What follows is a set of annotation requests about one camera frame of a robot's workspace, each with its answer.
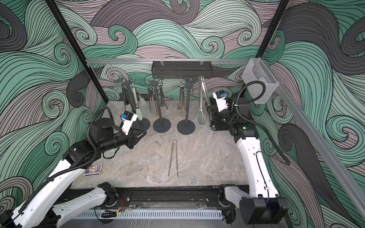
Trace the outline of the dark utensil rack stand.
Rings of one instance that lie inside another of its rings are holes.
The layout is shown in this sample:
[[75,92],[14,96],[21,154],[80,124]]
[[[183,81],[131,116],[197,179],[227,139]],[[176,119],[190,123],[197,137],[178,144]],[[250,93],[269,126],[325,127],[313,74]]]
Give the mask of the dark utensil rack stand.
[[137,115],[136,121],[132,123],[132,128],[147,131],[150,127],[150,121],[144,118],[141,110],[139,109],[138,99],[132,92],[132,82],[127,80],[122,83],[123,94],[125,96],[125,104],[131,105],[132,113]]
[[158,83],[156,81],[150,82],[152,88],[152,101],[157,111],[158,119],[153,123],[153,129],[158,133],[165,133],[171,128],[171,122],[167,118],[162,117],[161,106],[159,103],[159,96],[157,91]]
[[186,115],[185,115],[185,120],[181,120],[177,124],[178,132],[183,135],[190,135],[195,131],[195,124],[193,123],[193,121],[189,120],[189,107],[190,107],[190,96],[192,87],[193,85],[191,82],[185,83],[185,88],[187,90],[186,106],[185,106]]

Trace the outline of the green metal tongs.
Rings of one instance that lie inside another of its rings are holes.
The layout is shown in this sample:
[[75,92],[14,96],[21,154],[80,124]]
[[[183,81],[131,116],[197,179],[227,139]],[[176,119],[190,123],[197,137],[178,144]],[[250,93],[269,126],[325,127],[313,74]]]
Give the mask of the green metal tongs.
[[145,100],[141,97],[140,93],[138,92],[138,90],[136,89],[134,84],[132,84],[132,93],[134,95],[134,99],[135,99],[135,103],[136,103],[137,118],[138,118],[138,120],[142,121],[143,114],[140,109],[140,105],[146,105]]

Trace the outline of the clear metal tongs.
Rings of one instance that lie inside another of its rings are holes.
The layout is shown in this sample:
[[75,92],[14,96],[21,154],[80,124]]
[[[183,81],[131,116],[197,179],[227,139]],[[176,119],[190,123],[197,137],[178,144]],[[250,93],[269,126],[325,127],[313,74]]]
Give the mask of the clear metal tongs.
[[161,98],[160,106],[161,107],[166,107],[166,109],[168,109],[168,107],[166,105],[166,102],[165,102],[165,96],[164,96],[164,93],[163,93],[163,84],[162,83],[159,83],[159,90],[160,90],[160,98]]

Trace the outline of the black metal tongs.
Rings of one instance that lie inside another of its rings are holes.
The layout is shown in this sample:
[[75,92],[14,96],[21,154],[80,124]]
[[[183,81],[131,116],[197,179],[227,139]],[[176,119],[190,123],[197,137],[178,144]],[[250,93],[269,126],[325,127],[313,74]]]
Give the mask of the black metal tongs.
[[135,99],[132,94],[131,87],[129,85],[123,85],[123,88],[125,91],[125,96],[127,98],[127,101],[131,105],[132,113],[136,114],[136,104],[135,104]]

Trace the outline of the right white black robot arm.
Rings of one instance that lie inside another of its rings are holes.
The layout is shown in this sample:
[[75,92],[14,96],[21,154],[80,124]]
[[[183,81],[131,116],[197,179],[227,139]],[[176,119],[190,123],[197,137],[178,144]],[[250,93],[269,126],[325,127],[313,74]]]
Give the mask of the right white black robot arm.
[[243,157],[249,180],[249,192],[237,186],[226,186],[224,198],[240,209],[240,215],[248,225],[279,224],[289,210],[289,203],[280,196],[267,170],[256,129],[260,125],[249,116],[237,113],[235,107],[219,111],[208,105],[207,111],[212,128],[224,124],[230,131]]

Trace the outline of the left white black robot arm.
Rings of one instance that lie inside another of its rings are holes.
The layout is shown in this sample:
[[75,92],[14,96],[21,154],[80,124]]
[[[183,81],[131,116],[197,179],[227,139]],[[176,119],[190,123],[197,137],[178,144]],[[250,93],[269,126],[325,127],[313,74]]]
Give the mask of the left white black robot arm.
[[122,125],[113,118],[92,121],[86,139],[73,144],[51,175],[16,209],[1,214],[3,228],[59,228],[75,216],[100,205],[114,207],[117,190],[108,182],[62,204],[58,198],[94,161],[111,149],[133,149],[147,132],[133,128],[136,115],[122,115]]

